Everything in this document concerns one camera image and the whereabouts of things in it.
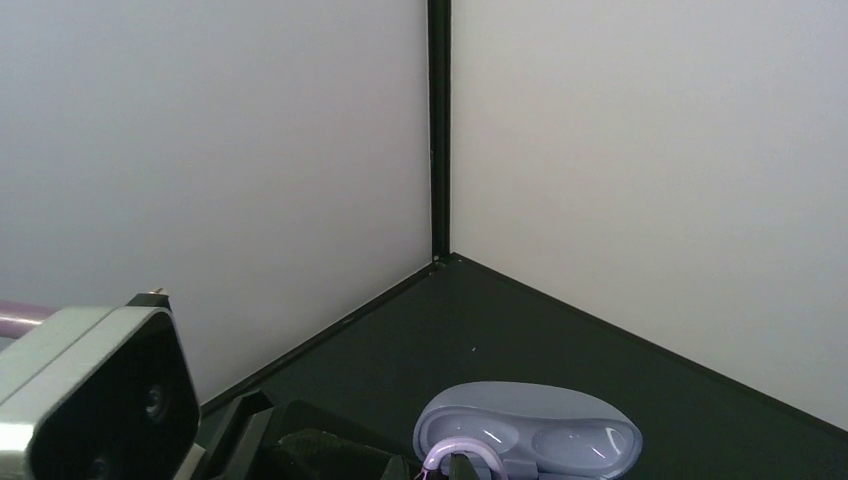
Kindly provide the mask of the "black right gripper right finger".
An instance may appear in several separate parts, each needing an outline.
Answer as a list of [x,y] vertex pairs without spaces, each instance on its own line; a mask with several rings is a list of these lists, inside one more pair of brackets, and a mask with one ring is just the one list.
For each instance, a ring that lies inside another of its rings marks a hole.
[[489,478],[489,470],[476,467],[465,454],[452,454],[449,461],[450,480],[482,480]]

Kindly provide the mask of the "lilac earbud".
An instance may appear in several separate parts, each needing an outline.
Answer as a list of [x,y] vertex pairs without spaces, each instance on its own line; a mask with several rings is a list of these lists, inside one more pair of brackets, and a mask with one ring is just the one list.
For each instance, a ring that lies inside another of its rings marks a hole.
[[483,479],[474,460],[483,464],[489,479],[508,478],[504,462],[488,444],[470,437],[450,437],[428,451],[415,479]]

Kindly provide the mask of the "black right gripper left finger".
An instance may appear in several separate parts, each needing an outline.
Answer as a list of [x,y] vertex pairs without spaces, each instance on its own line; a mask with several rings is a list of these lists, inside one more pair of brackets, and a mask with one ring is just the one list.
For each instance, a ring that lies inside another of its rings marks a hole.
[[412,473],[407,460],[400,455],[392,456],[380,477],[380,480],[411,480]]

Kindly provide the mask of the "lilac earbud charging case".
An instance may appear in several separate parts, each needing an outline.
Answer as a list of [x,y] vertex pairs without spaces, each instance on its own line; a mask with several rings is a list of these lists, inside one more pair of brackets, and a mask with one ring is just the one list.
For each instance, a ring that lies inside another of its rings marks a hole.
[[549,385],[479,381],[455,385],[422,410],[413,449],[445,466],[451,445],[484,477],[612,479],[638,460],[643,435],[611,404]]

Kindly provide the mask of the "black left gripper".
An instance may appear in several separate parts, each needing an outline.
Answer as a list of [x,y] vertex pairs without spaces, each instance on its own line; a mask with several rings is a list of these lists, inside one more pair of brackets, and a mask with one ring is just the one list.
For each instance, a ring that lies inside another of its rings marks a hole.
[[329,432],[306,429],[312,406],[275,405],[261,390],[226,409],[194,479],[380,479],[392,454]]

